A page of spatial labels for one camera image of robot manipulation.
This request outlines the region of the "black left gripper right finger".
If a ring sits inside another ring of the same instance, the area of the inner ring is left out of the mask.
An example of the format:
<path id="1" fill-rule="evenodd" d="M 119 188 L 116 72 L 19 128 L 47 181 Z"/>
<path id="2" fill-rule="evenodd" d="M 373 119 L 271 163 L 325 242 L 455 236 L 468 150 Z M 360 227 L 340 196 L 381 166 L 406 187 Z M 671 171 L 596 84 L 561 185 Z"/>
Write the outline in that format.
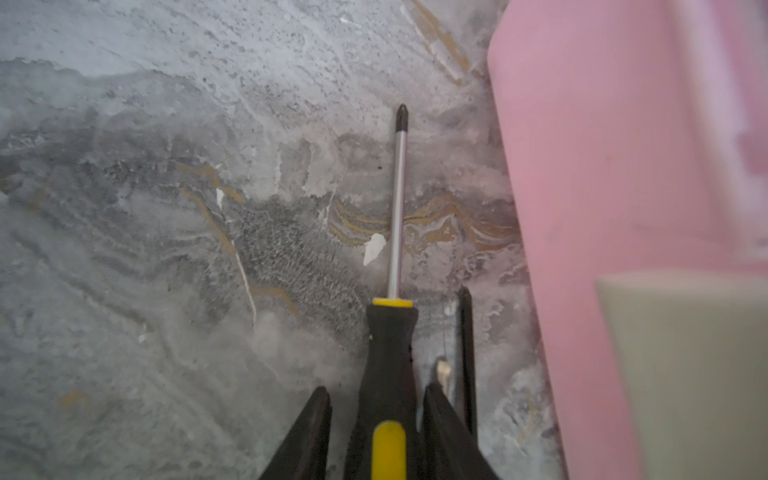
<path id="1" fill-rule="evenodd" d="M 426 479 L 498 479 L 438 383 L 424 395 Z"/>

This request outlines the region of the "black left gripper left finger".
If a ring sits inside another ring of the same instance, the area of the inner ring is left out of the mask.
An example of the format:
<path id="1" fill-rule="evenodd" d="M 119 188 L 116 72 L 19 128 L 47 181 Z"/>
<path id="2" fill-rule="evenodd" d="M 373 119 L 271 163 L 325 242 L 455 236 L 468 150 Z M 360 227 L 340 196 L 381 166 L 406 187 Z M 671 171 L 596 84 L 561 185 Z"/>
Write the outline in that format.
<path id="1" fill-rule="evenodd" d="M 324 480 L 331 430 L 328 390 L 316 388 L 259 477 L 260 480 Z"/>

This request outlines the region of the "orange handled screwdriver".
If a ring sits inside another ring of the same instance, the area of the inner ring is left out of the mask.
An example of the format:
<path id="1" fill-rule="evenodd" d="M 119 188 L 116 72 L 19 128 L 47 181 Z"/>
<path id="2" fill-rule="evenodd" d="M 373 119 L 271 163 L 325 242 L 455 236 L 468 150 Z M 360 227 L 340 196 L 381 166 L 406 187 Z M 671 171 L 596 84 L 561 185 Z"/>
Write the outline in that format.
<path id="1" fill-rule="evenodd" d="M 460 385 L 459 385 L 459 397 L 460 406 L 463 408 L 463 413 L 458 415 L 462 423 L 469 430 L 470 434 L 474 438 L 476 444 L 478 444 L 478 405 L 477 405 L 477 386 L 476 386 L 476 361 L 475 361 L 475 344 L 474 344 L 474 318 L 473 318 L 473 300 L 472 295 L 467 287 L 461 287 L 457 294 L 458 297 L 458 324 L 459 324 L 459 340 L 460 340 Z M 440 360 L 436 364 L 436 374 L 438 384 L 441 386 L 444 393 L 443 384 L 445 383 L 446 376 L 450 375 L 448 371 L 449 365 Z"/>

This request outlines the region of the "yellow black phillips screwdriver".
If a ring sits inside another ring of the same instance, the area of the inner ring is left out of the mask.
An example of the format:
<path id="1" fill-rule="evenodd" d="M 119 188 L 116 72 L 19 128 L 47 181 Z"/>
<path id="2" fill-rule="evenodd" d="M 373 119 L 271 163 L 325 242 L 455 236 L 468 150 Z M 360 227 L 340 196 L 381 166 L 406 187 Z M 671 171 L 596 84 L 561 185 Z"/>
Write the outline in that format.
<path id="1" fill-rule="evenodd" d="M 409 112 L 395 120 L 394 188 L 387 293 L 366 309 L 368 353 L 345 458 L 345 479 L 415 479 L 419 468 L 413 302 L 401 297 L 404 190 Z"/>

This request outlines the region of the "pink tool box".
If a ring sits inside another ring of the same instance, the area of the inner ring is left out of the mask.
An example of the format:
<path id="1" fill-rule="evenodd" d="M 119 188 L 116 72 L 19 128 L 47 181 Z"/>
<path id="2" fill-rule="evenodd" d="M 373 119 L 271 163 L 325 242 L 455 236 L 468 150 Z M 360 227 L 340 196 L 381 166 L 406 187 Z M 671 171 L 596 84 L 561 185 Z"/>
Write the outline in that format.
<path id="1" fill-rule="evenodd" d="M 767 5 L 513 1 L 489 47 L 573 479 L 767 475 Z"/>

